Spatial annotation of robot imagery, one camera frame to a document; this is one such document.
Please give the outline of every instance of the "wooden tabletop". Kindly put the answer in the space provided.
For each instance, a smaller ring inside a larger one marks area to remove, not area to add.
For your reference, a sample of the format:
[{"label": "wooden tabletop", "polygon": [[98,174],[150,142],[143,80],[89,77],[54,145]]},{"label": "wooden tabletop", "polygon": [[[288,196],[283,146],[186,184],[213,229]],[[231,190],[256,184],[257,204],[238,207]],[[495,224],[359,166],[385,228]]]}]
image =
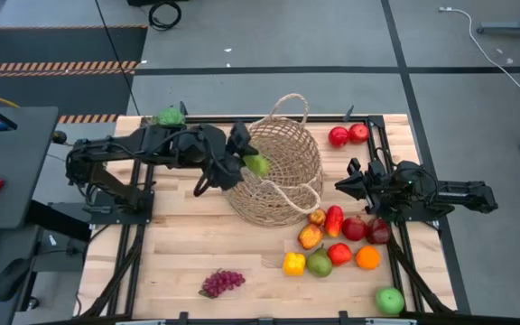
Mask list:
[{"label": "wooden tabletop", "polygon": [[[418,162],[407,115],[384,115],[393,160]],[[128,135],[140,125],[140,117],[120,117],[116,135]],[[321,206],[340,205],[345,217],[361,215],[366,202],[354,200],[335,190],[334,183],[346,178],[350,158],[363,166],[369,155],[365,145],[348,144],[341,149],[328,144],[328,131],[338,123],[309,123],[307,128],[318,142],[323,170],[324,192]],[[229,130],[231,125],[219,125]],[[376,143],[380,144],[378,134]],[[129,181],[132,162],[112,162],[108,170],[121,181]],[[393,284],[384,246],[381,265],[365,271],[348,263],[335,268],[326,278],[305,272],[303,277],[287,277],[282,263],[286,252],[303,252],[296,241],[305,226],[299,223],[284,228],[251,225],[237,216],[219,190],[208,190],[199,198],[192,189],[201,171],[168,170],[156,167],[153,220],[147,227],[135,297],[135,319],[177,319],[187,311],[192,319],[214,318],[319,318],[338,317],[348,311],[350,317],[380,315],[375,306],[376,289]],[[437,232],[420,222],[408,223],[416,268],[443,303],[455,308],[441,242]],[[96,299],[112,276],[121,227],[112,225],[91,243],[79,287],[83,310]],[[134,232],[130,234],[130,244]],[[351,242],[326,238],[325,246],[344,242],[353,253],[366,240]],[[211,300],[198,295],[202,282],[217,269],[239,271],[246,283],[232,292]],[[410,286],[404,271],[405,298],[413,310]],[[118,311],[123,311],[127,279],[123,281]]]}]

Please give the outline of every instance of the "orange and black striped tape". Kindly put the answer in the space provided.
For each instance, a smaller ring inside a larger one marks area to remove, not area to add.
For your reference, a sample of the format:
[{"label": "orange and black striped tape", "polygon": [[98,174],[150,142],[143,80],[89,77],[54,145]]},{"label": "orange and black striped tape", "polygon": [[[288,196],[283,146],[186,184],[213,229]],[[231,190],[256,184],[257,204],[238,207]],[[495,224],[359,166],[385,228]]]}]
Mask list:
[{"label": "orange and black striped tape", "polygon": [[[25,29],[96,29],[104,28],[104,25],[93,25],[93,26],[0,26],[0,30],[25,30]],[[148,28],[146,25],[141,24],[123,24],[123,25],[111,25],[107,28]]]},{"label": "orange and black striped tape", "polygon": [[107,123],[115,122],[119,114],[84,114],[75,116],[61,116],[60,124],[73,123]]},{"label": "orange and black striped tape", "polygon": [[136,61],[4,62],[0,77],[72,76],[119,73],[135,74]]}]

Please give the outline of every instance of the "grapes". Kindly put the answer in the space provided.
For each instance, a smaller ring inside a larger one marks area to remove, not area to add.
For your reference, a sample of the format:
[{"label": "grapes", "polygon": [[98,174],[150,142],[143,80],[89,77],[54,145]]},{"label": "grapes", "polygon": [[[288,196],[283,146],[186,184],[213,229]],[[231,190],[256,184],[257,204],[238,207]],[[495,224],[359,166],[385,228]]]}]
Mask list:
[{"label": "grapes", "polygon": [[244,276],[238,272],[217,270],[204,280],[199,294],[212,299],[218,298],[224,291],[234,290],[245,281]]}]

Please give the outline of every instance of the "basket handle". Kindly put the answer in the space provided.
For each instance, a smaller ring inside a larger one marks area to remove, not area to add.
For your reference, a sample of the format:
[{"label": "basket handle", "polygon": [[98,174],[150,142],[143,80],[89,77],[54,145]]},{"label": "basket handle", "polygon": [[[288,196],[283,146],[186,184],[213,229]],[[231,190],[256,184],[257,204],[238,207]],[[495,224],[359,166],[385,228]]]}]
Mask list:
[{"label": "basket handle", "polygon": [[312,213],[312,212],[316,211],[316,209],[320,206],[320,195],[318,194],[317,191],[315,191],[312,188],[312,186],[310,186],[308,184],[300,184],[299,185],[299,186],[302,186],[303,188],[306,188],[314,196],[314,198],[316,199],[316,203],[314,203],[314,205],[311,208],[308,208],[308,209],[303,209],[303,208],[297,206],[296,204],[294,204],[294,202],[292,202],[290,199],[288,199],[288,196],[286,195],[286,193],[284,193],[280,189],[280,187],[276,185],[275,182],[273,182],[273,181],[263,181],[260,184],[260,186],[262,186],[264,184],[272,185],[272,187],[274,187],[274,189],[278,192],[278,194],[280,194],[280,196],[282,196],[282,198],[286,201],[286,203],[288,203],[289,206],[291,206],[293,209],[295,209],[296,211],[298,211],[300,213],[304,213],[304,214]]},{"label": "basket handle", "polygon": [[304,125],[306,124],[306,119],[308,118],[308,111],[310,110],[310,108],[308,106],[308,101],[306,100],[306,98],[304,98],[300,94],[288,94],[280,98],[276,105],[274,105],[274,108],[272,108],[272,112],[270,112],[270,114],[268,115],[268,119],[272,119],[272,115],[274,115],[274,113],[276,113],[280,109],[282,103],[290,98],[298,98],[304,103],[304,116],[302,117],[302,121],[300,122],[301,126],[304,127]]}]

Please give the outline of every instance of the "woven basket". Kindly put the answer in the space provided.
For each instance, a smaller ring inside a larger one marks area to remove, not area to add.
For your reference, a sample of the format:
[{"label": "woven basket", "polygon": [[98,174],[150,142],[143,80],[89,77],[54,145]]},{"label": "woven basket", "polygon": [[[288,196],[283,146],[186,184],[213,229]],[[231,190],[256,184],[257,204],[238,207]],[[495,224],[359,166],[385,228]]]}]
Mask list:
[{"label": "woven basket", "polygon": [[[274,116],[289,98],[304,103],[300,123]],[[278,228],[306,219],[320,205],[322,163],[316,141],[305,128],[308,102],[298,94],[282,97],[267,117],[249,127],[250,144],[270,162],[264,178],[247,168],[244,181],[226,191],[227,200],[237,214],[258,226]]]}]

